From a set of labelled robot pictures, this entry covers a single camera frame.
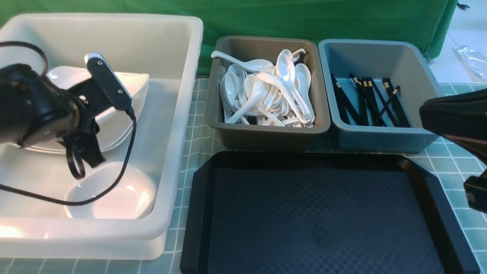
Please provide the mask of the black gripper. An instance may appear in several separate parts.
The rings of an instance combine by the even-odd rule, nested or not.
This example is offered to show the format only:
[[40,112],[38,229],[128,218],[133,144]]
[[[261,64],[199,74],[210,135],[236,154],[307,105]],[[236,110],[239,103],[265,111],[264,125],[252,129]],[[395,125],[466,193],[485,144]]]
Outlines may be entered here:
[[105,162],[95,117],[107,109],[107,94],[90,77],[68,89],[54,85],[27,64],[1,69],[2,143],[22,148],[55,140],[71,169]]
[[[462,147],[484,164],[487,160],[487,90],[427,100],[419,108],[424,129]],[[464,182],[468,206],[487,213],[487,179]]]

